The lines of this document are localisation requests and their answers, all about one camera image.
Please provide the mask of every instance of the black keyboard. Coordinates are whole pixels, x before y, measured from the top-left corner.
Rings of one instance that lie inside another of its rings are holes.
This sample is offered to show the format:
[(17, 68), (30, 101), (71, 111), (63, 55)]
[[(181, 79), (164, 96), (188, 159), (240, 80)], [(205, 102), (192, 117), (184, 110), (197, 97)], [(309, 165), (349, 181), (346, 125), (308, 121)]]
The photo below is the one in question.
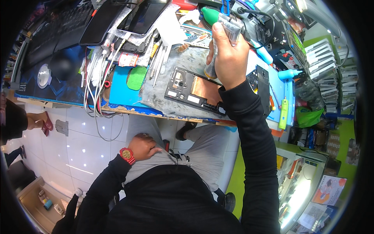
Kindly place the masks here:
[(28, 69), (60, 49), (78, 45), (94, 11), (91, 2), (48, 16), (31, 39), (23, 64)]

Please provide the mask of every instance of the plastic bag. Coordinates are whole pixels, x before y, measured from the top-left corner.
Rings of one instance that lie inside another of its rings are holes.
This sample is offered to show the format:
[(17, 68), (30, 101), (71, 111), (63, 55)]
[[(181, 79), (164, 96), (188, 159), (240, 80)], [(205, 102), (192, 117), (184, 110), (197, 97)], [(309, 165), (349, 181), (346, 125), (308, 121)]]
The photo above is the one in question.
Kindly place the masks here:
[(308, 108), (299, 106), (296, 109), (297, 122), (299, 123), (299, 128), (306, 128), (319, 123), (319, 118), (323, 113), (324, 109), (318, 111), (311, 111)]

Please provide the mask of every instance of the glue tube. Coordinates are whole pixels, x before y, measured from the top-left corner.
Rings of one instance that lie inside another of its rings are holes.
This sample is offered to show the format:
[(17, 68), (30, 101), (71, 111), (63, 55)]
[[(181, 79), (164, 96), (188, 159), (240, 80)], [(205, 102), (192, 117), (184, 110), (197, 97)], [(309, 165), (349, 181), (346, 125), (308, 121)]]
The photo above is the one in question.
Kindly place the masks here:
[[(239, 35), (242, 30), (243, 24), (231, 19), (229, 16), (226, 16), (222, 13), (218, 15), (218, 22), (220, 22), (223, 26), (223, 30), (225, 31), (227, 37), (232, 46), (235, 46), (239, 40)], [(214, 62), (215, 58), (218, 54), (218, 48), (213, 39), (213, 58), (211, 63), (207, 65), (204, 69), (204, 74), (208, 79), (215, 79), (217, 75), (215, 73)]]

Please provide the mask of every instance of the grey pants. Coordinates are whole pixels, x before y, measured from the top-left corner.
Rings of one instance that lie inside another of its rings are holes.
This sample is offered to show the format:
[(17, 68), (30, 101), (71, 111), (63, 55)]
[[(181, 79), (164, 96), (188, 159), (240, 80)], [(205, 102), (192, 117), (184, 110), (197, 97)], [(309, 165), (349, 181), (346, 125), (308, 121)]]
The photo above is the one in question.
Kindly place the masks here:
[[(154, 117), (130, 115), (127, 130), (127, 145), (138, 133), (147, 133), (157, 145), (163, 148), (162, 137)], [(185, 153), (192, 162), (191, 168), (201, 177), (211, 192), (218, 189), (218, 180), (223, 168), (229, 130), (223, 126), (204, 125), (186, 132), (186, 139), (194, 142)], [(186, 158), (181, 156), (178, 164), (186, 165)], [(126, 176), (126, 183), (133, 181), (144, 172), (159, 165), (174, 165), (177, 160), (165, 150), (156, 153), (150, 159), (135, 162)]]

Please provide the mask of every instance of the white tile floor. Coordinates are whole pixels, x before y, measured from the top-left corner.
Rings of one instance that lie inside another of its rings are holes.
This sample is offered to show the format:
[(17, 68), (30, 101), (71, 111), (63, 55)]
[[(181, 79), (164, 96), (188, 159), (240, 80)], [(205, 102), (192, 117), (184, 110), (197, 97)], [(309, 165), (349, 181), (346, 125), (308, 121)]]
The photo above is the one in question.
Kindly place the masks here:
[[(32, 113), (44, 111), (42, 107), (31, 104), (26, 104), (25, 109)], [(71, 192), (77, 188), (88, 190), (96, 177), (108, 166), (109, 161), (121, 148), (127, 146), (127, 141), (131, 140), (126, 139), (128, 115), (98, 119), (100, 134), (104, 138), (115, 138), (122, 127), (118, 138), (107, 142), (99, 137), (94, 118), (89, 117), (83, 108), (45, 108), (45, 110), (48, 111), (53, 124), (57, 119), (68, 121), (69, 136), (55, 129), (49, 132), (48, 137), (42, 134), (40, 129), (26, 130), (22, 138), (8, 141), (6, 149), (9, 153), (25, 145), (27, 155), (27, 159), (23, 159), (25, 165), (32, 169), (36, 176), (42, 176), (46, 183), (68, 197), (71, 197)], [(163, 139), (170, 141), (170, 148), (175, 152), (185, 153), (193, 144), (189, 140), (175, 139), (176, 131), (184, 123), (184, 121), (157, 118)], [(227, 142), (224, 168), (218, 182), (222, 191), (226, 191), (236, 159), (239, 146), (238, 132), (230, 133)]]

